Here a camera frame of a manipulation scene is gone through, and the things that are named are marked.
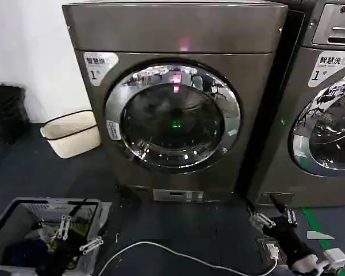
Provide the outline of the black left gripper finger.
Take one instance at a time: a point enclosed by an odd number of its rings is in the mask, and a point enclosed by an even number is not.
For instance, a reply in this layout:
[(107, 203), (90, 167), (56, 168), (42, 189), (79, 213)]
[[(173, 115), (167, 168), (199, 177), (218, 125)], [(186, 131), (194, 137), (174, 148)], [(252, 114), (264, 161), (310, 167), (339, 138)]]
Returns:
[(61, 217), (60, 225), (57, 231), (55, 232), (55, 240), (66, 241), (69, 236), (69, 231), (71, 228), (71, 220), (80, 210), (80, 208), (87, 202), (88, 198), (83, 199), (83, 201), (78, 202), (70, 211), (69, 214), (63, 214)]
[(104, 240), (102, 239), (102, 236), (97, 236), (95, 239), (88, 242), (87, 244), (80, 246), (79, 251), (83, 255), (87, 255), (89, 252), (92, 252), (96, 250), (98, 247), (100, 247), (101, 245), (103, 245), (103, 243), (104, 243)]

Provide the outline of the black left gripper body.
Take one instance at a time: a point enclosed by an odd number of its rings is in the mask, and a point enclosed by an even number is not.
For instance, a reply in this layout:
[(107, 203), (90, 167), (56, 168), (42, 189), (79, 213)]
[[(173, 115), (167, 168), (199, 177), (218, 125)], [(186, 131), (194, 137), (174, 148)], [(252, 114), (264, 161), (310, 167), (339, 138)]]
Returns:
[(54, 253), (36, 267), (37, 275), (63, 275), (74, 258), (81, 255), (79, 248), (84, 245), (84, 239), (56, 239), (55, 245)]

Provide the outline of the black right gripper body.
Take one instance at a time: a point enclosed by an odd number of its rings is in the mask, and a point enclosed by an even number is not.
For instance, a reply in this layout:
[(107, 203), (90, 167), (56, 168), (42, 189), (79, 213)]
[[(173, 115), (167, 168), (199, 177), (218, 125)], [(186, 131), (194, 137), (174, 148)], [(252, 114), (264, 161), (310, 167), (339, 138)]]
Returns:
[(286, 264), (292, 267), (296, 261), (301, 260), (308, 255), (314, 255), (311, 250), (294, 231), (295, 226), (290, 224), (286, 218), (271, 218), (275, 226), (269, 228), (264, 225), (262, 231), (266, 236), (274, 238), (282, 251), (286, 255)]

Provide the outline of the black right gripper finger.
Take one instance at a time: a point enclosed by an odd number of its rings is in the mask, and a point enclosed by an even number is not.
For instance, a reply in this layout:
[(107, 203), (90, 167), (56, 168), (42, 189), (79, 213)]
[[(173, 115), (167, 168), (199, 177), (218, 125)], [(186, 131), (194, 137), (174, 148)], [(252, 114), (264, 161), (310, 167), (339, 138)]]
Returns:
[(275, 206), (275, 208), (280, 212), (281, 215), (283, 215), (288, 220), (288, 223), (293, 227), (297, 227), (298, 222), (297, 222), (295, 211), (293, 209), (288, 208), (283, 202), (278, 200), (274, 195), (270, 194), (269, 197), (273, 205)]
[(263, 228), (271, 229), (276, 226), (275, 222), (257, 211), (256, 207), (250, 201), (246, 201), (246, 208), (250, 214), (249, 221), (258, 230), (262, 230)]

